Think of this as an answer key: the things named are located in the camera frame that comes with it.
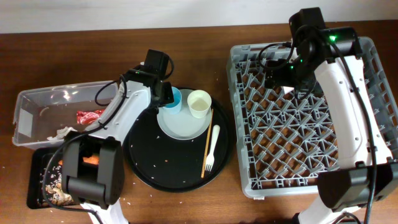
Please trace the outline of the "light grey plate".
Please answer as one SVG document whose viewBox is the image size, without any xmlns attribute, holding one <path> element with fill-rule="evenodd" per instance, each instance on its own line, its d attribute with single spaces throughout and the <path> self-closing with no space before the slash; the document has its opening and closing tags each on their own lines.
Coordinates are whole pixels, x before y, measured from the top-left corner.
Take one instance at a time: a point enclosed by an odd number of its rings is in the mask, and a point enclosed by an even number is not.
<svg viewBox="0 0 398 224">
<path fill-rule="evenodd" d="M 187 97 L 193 90 L 180 89 L 182 94 L 182 108 L 177 114 L 166 112 L 162 107 L 157 114 L 157 121 L 161 130 L 171 138 L 178 140 L 191 140 L 203 134 L 209 127 L 211 121 L 211 111 L 208 110 L 203 118 L 192 116 Z"/>
</svg>

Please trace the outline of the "white plastic fork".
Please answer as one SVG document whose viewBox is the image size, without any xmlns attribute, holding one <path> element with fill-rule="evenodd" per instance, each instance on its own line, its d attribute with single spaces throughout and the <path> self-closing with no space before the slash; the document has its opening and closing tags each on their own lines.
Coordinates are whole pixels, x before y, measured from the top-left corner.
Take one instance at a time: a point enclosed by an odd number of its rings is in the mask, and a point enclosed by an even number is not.
<svg viewBox="0 0 398 224">
<path fill-rule="evenodd" d="M 205 170 L 208 172 L 212 170 L 213 164 L 215 162 L 214 151 L 219 134 L 220 134 L 220 126 L 216 124 L 213 126 L 213 131 L 211 134 L 210 152 L 206 157 Z"/>
</svg>

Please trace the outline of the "cream plastic cup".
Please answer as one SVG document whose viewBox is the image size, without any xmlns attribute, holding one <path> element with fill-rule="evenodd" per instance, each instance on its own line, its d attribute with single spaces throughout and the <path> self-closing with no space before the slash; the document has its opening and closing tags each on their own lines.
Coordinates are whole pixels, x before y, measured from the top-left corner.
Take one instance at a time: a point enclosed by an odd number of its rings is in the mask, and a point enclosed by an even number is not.
<svg viewBox="0 0 398 224">
<path fill-rule="evenodd" d="M 188 95 L 187 104 L 193 117 L 203 118 L 210 109 L 212 99 L 206 91 L 195 90 Z"/>
</svg>

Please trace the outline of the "orange carrot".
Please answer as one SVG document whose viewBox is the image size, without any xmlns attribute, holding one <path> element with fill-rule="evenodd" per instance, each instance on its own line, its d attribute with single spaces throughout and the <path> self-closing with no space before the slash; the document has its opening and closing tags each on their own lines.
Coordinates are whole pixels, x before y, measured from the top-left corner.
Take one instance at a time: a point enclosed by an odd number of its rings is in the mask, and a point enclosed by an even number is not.
<svg viewBox="0 0 398 224">
<path fill-rule="evenodd" d="M 84 162 L 86 164 L 91 164 L 97 166 L 100 163 L 100 157 L 98 155 L 93 155 L 90 157 L 79 157 L 78 162 Z"/>
</svg>

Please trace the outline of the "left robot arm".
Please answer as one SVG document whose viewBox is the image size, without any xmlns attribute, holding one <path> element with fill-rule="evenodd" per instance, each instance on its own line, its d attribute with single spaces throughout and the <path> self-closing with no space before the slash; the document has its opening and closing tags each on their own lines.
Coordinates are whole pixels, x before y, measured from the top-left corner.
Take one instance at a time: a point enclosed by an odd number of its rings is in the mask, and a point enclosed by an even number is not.
<svg viewBox="0 0 398 224">
<path fill-rule="evenodd" d="M 70 131 L 47 164 L 62 160 L 62 192 L 80 204 L 93 223 L 127 223 L 119 201 L 124 185 L 123 143 L 148 108 L 174 100 L 167 81 L 174 71 L 164 52 L 148 50 L 143 64 L 119 76 L 118 92 L 83 132 Z"/>
</svg>

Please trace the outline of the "red snack wrapper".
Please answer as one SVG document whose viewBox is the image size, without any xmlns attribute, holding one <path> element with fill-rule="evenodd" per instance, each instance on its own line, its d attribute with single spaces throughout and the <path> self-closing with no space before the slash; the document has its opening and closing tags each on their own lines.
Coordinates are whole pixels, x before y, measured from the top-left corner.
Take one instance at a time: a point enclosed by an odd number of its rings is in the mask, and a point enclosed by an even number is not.
<svg viewBox="0 0 398 224">
<path fill-rule="evenodd" d="M 91 124 L 95 122 L 104 112 L 104 109 L 94 111 L 77 111 L 77 124 Z"/>
</svg>

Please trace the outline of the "wooden chopstick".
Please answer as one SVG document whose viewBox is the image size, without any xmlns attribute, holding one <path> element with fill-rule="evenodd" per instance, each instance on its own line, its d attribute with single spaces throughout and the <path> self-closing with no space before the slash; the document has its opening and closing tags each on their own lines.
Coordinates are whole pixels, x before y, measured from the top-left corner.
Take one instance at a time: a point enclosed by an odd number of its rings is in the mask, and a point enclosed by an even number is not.
<svg viewBox="0 0 398 224">
<path fill-rule="evenodd" d="M 207 131 L 207 135 L 206 135 L 206 144 L 205 144 L 205 151 L 204 151 L 204 157 L 203 157 L 203 164 L 202 164 L 202 169 L 201 169 L 201 179 L 204 178 L 205 175 L 205 166 L 206 166 L 206 157 L 208 154 L 208 147 L 209 147 L 209 142 L 210 142 L 210 134 L 211 134 L 211 125 L 212 125 L 212 121 L 213 121 L 213 108 L 211 109 L 211 119 L 210 119 L 210 123 L 208 126 L 208 131 Z"/>
</svg>

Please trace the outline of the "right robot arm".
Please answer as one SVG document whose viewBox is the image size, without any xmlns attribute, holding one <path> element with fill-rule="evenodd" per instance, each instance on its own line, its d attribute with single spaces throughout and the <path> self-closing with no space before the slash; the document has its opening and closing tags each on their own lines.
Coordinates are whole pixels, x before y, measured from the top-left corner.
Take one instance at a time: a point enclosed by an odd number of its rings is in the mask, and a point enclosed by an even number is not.
<svg viewBox="0 0 398 224">
<path fill-rule="evenodd" d="M 364 79 L 363 51 L 352 27 L 329 29 L 319 7 L 289 19 L 285 59 L 258 57 L 265 87 L 300 88 L 314 80 L 327 100 L 338 143 L 338 170 L 318 176 L 318 197 L 294 223 L 338 223 L 397 188 L 397 162 L 378 128 Z"/>
</svg>

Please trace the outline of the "white tissue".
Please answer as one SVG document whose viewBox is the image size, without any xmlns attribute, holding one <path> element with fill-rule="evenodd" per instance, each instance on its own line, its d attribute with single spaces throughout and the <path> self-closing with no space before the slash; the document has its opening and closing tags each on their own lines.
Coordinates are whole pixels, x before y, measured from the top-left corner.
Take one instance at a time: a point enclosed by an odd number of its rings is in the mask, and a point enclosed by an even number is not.
<svg viewBox="0 0 398 224">
<path fill-rule="evenodd" d="M 62 129 L 58 129 L 56 136 L 54 136 L 54 137 L 49 136 L 49 137 L 47 137 L 47 140 L 48 141 L 56 141 L 56 140 L 64 139 L 65 136 L 71 131 L 76 132 L 76 129 L 74 129 L 73 127 L 68 127 L 68 126 L 62 128 Z"/>
</svg>

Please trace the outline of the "blue plastic cup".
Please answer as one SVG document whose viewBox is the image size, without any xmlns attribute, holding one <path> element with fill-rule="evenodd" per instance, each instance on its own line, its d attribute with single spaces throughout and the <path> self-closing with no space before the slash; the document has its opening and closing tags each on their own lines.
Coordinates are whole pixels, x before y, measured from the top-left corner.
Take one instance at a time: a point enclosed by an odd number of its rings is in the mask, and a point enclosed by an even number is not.
<svg viewBox="0 0 398 224">
<path fill-rule="evenodd" d="M 182 107 L 182 94 L 180 90 L 176 87 L 172 87 L 172 93 L 174 97 L 174 102 L 169 103 L 163 107 L 163 110 L 168 114 L 178 114 Z"/>
</svg>

